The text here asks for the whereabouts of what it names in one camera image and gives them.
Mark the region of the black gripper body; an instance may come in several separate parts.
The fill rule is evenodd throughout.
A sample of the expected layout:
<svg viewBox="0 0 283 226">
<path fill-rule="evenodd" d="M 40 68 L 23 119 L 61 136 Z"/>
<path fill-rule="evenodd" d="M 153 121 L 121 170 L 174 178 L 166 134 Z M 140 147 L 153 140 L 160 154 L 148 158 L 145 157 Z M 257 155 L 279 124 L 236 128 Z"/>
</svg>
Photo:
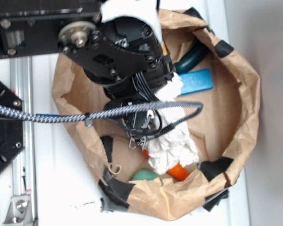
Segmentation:
<svg viewBox="0 0 283 226">
<path fill-rule="evenodd" d="M 150 115 L 149 110 L 121 113 L 107 119 L 123 128 L 129 136 L 129 149 L 145 148 L 149 137 L 158 135 L 162 130 L 162 118 L 157 110 Z"/>
</svg>

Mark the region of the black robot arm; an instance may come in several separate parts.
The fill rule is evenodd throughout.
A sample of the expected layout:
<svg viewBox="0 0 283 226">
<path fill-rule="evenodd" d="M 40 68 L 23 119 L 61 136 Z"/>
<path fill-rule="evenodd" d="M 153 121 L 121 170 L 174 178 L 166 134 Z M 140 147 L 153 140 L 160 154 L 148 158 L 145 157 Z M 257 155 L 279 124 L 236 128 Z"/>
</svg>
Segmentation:
<svg viewBox="0 0 283 226">
<path fill-rule="evenodd" d="M 164 42 L 133 17 L 72 22 L 60 30 L 58 41 L 63 53 L 103 87 L 107 110 L 158 101 L 155 93 L 174 75 Z"/>
</svg>

